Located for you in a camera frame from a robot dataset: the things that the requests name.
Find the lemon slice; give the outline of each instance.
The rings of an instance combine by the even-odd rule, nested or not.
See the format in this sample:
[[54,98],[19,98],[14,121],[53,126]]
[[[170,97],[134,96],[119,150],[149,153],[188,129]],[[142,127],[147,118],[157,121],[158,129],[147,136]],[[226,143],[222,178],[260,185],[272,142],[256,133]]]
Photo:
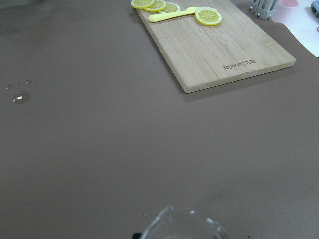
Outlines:
[[131,6],[136,9],[144,9],[151,7],[154,4],[154,0],[132,0]]
[[167,12],[177,12],[180,11],[180,6],[171,2],[166,3],[166,8],[162,11],[159,11],[160,13],[167,13]]
[[200,23],[206,26],[218,25],[222,20],[219,12],[216,9],[210,7],[200,7],[195,12],[195,16]]
[[151,7],[144,8],[145,11],[156,12],[162,11],[166,8],[166,2],[163,0],[155,0],[154,4]]

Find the clear glass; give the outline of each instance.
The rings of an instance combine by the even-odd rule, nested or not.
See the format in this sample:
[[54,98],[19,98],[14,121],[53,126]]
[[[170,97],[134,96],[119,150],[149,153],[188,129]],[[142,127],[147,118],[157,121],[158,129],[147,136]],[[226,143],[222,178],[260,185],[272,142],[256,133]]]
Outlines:
[[141,239],[228,239],[225,229],[204,214],[168,206],[142,233]]

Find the brand logo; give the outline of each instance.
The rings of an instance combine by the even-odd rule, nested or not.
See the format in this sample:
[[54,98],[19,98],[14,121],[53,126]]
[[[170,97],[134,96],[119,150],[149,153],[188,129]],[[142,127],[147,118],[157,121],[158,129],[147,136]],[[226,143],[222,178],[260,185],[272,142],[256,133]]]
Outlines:
[[247,65],[253,64],[253,63],[256,63],[256,61],[255,60],[243,61],[241,63],[224,66],[224,70],[233,69],[233,68],[239,67],[239,66],[247,66]]

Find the wooden cutting board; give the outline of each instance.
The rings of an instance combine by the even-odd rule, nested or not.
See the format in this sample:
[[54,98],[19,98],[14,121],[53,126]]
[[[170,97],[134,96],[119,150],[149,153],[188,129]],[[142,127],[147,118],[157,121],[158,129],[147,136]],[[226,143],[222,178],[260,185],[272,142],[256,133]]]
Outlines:
[[296,59],[229,0],[171,0],[181,10],[216,8],[217,26],[199,23],[194,14],[150,23],[137,12],[186,93],[293,66]]

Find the brown table surface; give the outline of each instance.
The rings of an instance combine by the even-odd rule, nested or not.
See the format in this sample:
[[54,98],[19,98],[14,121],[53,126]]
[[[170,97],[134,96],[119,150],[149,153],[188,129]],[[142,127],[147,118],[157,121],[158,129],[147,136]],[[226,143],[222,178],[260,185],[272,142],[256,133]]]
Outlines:
[[166,205],[319,238],[319,60],[233,2],[297,62],[190,94],[129,1],[0,10],[0,238],[130,239]]

